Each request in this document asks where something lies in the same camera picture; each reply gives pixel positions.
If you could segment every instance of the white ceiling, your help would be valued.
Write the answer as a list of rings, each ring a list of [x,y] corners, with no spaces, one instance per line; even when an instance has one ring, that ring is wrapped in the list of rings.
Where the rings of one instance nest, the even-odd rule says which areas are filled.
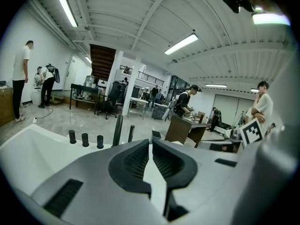
[[[255,26],[249,12],[235,14],[222,0],[68,1],[78,28],[70,25],[58,0],[30,0],[29,7],[48,26],[58,25],[56,33],[62,31],[59,36],[66,44],[83,53],[96,44],[123,50],[127,56],[141,54],[143,63],[203,88],[218,83],[226,84],[227,90],[250,92],[261,80],[276,79],[295,51],[290,27]],[[45,19],[41,11],[51,17]],[[164,54],[193,30],[199,40]]]

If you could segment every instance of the column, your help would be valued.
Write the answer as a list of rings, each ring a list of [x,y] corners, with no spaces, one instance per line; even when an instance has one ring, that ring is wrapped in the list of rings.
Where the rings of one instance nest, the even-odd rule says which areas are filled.
[[[105,90],[105,95],[108,96],[110,93],[112,87],[113,87],[113,82],[114,78],[116,76],[117,70],[120,68],[122,57],[123,57],[123,51],[117,51],[116,55],[114,57],[114,61],[112,64],[112,69],[108,77],[107,85],[106,85],[106,90]]]
[[[137,56],[136,59],[135,59],[135,64],[134,64],[134,67],[132,69],[132,73],[131,73],[129,83],[128,83],[128,86],[127,86],[127,92],[126,92],[125,101],[124,101],[124,105],[123,105],[123,113],[122,113],[123,116],[127,116],[127,114],[128,114],[130,98],[131,98],[131,95],[132,95],[133,87],[135,85],[137,72],[141,67],[142,67],[141,56]]]

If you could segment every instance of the sneaker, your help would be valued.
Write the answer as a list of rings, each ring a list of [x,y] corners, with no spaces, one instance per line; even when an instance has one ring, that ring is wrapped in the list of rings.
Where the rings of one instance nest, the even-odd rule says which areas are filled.
[[[25,117],[20,116],[18,119],[15,118],[15,122],[22,122],[22,121],[24,121],[25,119],[26,119]]]

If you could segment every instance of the office chair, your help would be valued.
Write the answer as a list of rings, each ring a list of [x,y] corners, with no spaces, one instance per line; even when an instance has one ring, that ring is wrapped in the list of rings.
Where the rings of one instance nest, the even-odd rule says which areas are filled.
[[[114,115],[115,118],[117,118],[116,113],[114,110],[117,108],[117,100],[121,94],[122,90],[116,90],[114,91],[110,96],[108,96],[107,101],[104,102],[104,109],[102,112],[98,112],[97,115],[100,113],[105,113],[105,119],[107,120],[107,115]]]

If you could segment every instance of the fluorescent light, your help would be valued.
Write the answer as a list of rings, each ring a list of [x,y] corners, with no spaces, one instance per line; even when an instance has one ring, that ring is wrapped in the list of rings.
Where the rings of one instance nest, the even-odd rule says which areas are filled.
[[[206,87],[216,87],[216,88],[227,88],[226,85],[219,85],[219,84],[206,84]]]
[[[256,11],[256,12],[262,12],[263,9],[262,9],[261,7],[255,7],[255,8],[254,8],[254,11]]]
[[[191,34],[182,41],[175,44],[173,47],[169,48],[167,51],[165,51],[165,54],[170,55],[171,53],[177,51],[178,49],[181,49],[182,47],[198,40],[198,36],[196,34]]]
[[[74,15],[71,11],[71,8],[70,8],[70,5],[69,5],[69,2],[68,0],[60,0],[60,3],[62,5],[62,8],[64,9],[70,23],[72,24],[73,27],[77,28],[78,27],[78,24],[74,18]]]
[[[291,25],[290,21],[284,15],[277,15],[274,13],[258,13],[252,15],[254,24],[285,24]]]
[[[89,57],[85,57],[85,59],[86,59],[87,61],[89,61],[89,63],[92,63],[92,61],[89,59]]]

